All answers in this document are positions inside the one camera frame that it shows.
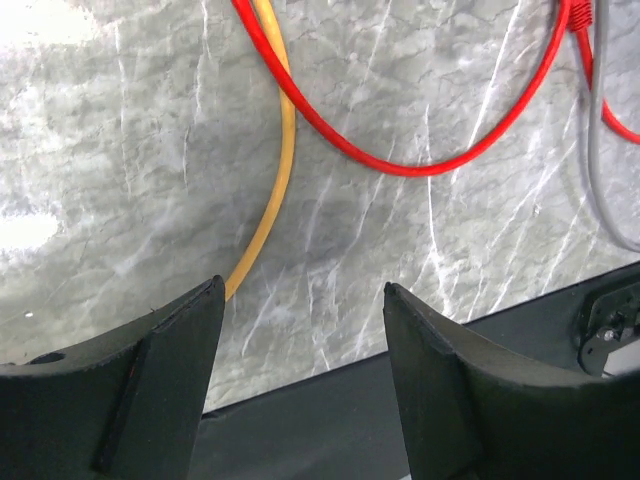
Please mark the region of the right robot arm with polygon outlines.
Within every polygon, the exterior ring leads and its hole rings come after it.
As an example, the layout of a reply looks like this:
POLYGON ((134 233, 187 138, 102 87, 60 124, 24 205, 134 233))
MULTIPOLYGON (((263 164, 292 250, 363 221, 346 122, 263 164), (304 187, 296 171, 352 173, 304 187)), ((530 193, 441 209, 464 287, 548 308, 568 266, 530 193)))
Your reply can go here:
POLYGON ((608 355, 639 339, 639 281, 614 283, 590 293, 579 315, 577 360, 592 376, 604 373, 608 355))

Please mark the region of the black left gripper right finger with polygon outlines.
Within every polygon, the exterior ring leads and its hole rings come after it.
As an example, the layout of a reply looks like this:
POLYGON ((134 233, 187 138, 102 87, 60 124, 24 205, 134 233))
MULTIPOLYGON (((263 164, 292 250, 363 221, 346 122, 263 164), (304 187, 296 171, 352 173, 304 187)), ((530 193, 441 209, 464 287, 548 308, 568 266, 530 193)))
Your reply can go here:
POLYGON ((415 479, 635 479, 639 376, 596 378, 500 346, 388 284, 383 307, 415 479))

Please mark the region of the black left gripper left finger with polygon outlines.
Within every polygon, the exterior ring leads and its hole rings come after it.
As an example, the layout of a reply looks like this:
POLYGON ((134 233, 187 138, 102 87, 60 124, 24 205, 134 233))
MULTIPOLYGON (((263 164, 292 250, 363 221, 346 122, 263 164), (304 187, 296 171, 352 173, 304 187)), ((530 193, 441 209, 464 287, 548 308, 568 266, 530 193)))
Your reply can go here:
POLYGON ((220 338, 213 277, 87 341, 1 368, 5 479, 184 479, 220 338))

